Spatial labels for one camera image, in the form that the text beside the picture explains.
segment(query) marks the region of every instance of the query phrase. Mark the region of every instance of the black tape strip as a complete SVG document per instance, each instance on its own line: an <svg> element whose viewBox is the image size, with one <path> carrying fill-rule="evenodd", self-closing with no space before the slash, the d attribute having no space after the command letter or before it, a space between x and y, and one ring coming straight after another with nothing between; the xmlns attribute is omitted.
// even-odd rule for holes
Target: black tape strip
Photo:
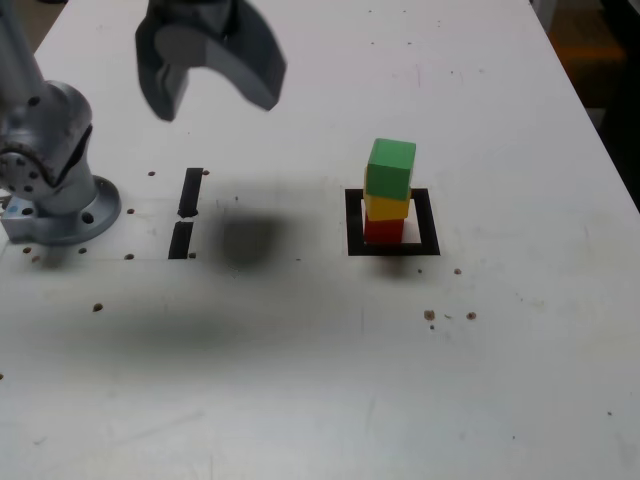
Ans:
<svg viewBox="0 0 640 480"><path fill-rule="evenodd" d="M187 168L180 197L178 215L182 218L195 217L198 214L198 195L202 183L202 168Z"/></svg>
<svg viewBox="0 0 640 480"><path fill-rule="evenodd" d="M416 208L420 243L396 245L367 245L364 243L362 225L362 189L345 190L347 215L347 250L349 256L369 257L412 257L418 255L440 255L431 201L426 188L411 190L411 198Z"/></svg>
<svg viewBox="0 0 640 480"><path fill-rule="evenodd" d="M169 260L186 260L188 258L192 231L193 222L176 222L169 247Z"/></svg>
<svg viewBox="0 0 640 480"><path fill-rule="evenodd" d="M429 191L426 188L415 188L411 191L411 198L413 198L413 204L416 207L420 241L422 242L422 247L428 252L424 255L440 255L440 246L438 245L438 235L436 234L436 223L433 220Z"/></svg>

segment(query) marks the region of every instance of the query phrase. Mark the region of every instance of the green cube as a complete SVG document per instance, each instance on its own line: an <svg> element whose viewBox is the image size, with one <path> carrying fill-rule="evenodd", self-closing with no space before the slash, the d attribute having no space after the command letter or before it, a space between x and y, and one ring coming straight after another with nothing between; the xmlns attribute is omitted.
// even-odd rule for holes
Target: green cube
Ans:
<svg viewBox="0 0 640 480"><path fill-rule="evenodd" d="M416 144L377 138L367 167L366 193L406 200L411 185Z"/></svg>

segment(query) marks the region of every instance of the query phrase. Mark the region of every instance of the white tabletop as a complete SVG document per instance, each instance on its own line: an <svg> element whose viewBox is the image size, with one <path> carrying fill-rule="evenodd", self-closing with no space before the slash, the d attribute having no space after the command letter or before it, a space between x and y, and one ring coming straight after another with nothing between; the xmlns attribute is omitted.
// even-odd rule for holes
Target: white tabletop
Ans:
<svg viewBox="0 0 640 480"><path fill-rule="evenodd" d="M640 221L529 1L257 7L289 65L270 113L197 71L156 120L144 0L71 1L38 51L135 214L4 241L0 478L639 478ZM418 145L440 257L347 256L376 137ZM188 167L197 258L169 261ZM268 268L220 261L221 216L284 226Z"/></svg>

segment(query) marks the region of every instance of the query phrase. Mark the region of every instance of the stacked blocks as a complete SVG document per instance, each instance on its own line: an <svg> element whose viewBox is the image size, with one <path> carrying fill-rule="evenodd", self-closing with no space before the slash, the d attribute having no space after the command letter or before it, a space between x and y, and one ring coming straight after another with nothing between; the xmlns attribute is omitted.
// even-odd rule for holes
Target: stacked blocks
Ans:
<svg viewBox="0 0 640 480"><path fill-rule="evenodd" d="M365 170L365 243L401 243L409 216L414 143L376 139Z"/></svg>

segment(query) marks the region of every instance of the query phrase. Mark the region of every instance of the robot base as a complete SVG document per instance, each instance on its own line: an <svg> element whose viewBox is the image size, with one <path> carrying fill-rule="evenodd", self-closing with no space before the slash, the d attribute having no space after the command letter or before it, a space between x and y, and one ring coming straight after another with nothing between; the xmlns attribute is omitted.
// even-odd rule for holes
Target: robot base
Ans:
<svg viewBox="0 0 640 480"><path fill-rule="evenodd" d="M118 189L109 180L94 176L97 195L82 210L60 216L38 216L33 202L13 197L2 215L2 225L13 243L73 245L107 230L120 214Z"/></svg>

